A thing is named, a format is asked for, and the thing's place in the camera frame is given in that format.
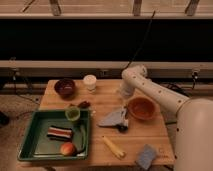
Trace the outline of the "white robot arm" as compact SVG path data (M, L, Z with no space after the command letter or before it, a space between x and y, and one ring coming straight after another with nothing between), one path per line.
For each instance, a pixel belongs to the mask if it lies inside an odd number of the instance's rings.
M119 93L136 89L177 116L174 171L213 171L213 100L189 98L146 78L144 65L125 68Z

